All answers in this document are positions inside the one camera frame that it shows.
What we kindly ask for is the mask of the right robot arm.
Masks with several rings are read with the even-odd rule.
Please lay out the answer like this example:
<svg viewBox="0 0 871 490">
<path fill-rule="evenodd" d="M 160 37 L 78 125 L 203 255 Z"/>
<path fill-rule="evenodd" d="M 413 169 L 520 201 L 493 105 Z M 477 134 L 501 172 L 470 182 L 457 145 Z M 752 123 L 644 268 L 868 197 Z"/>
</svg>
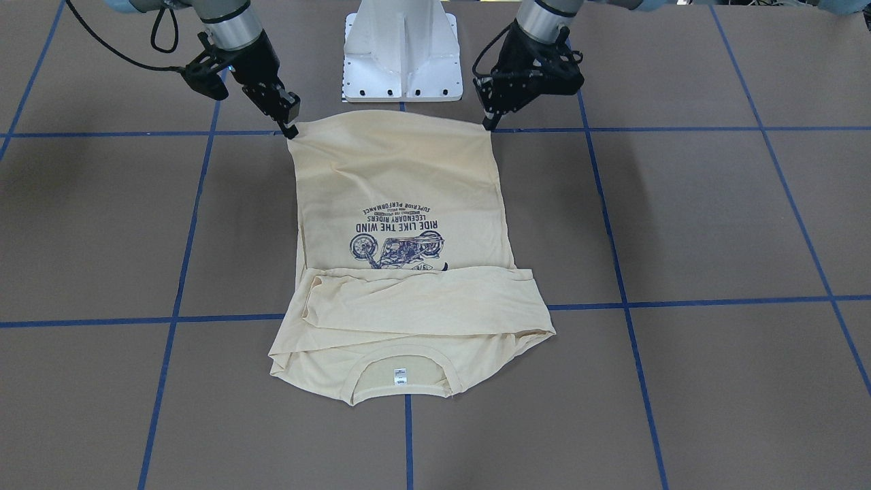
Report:
<svg viewBox="0 0 871 490">
<path fill-rule="evenodd" d="M 204 30 L 198 38 L 204 50 L 185 66 L 175 67 L 194 92 L 221 101 L 229 93 L 221 80 L 229 69 L 242 92 L 262 114 L 271 118 L 288 140 L 298 133 L 295 120 L 301 100 L 280 80 L 280 61 L 261 19 L 249 1 L 108 1 L 113 10 L 147 13 L 186 8 L 194 12 Z"/>
</svg>

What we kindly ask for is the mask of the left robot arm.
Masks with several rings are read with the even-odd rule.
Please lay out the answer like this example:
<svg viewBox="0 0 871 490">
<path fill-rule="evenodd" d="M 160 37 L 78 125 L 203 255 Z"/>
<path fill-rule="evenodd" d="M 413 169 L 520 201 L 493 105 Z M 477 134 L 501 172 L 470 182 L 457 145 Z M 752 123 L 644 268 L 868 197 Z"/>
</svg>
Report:
<svg viewBox="0 0 871 490">
<path fill-rule="evenodd" d="M 522 1 L 514 20 L 482 49 L 472 65 L 477 96 L 486 131 L 538 131 L 502 129 L 498 124 L 542 95 L 579 96 L 585 78 L 580 71 L 584 55 L 570 46 L 570 25 L 585 1 Z M 477 67 L 483 56 L 504 37 L 497 64 L 485 73 Z M 763 125 L 753 127 L 589 127 L 544 128 L 541 131 L 632 133 L 632 131 L 869 131 L 869 125 Z"/>
</svg>

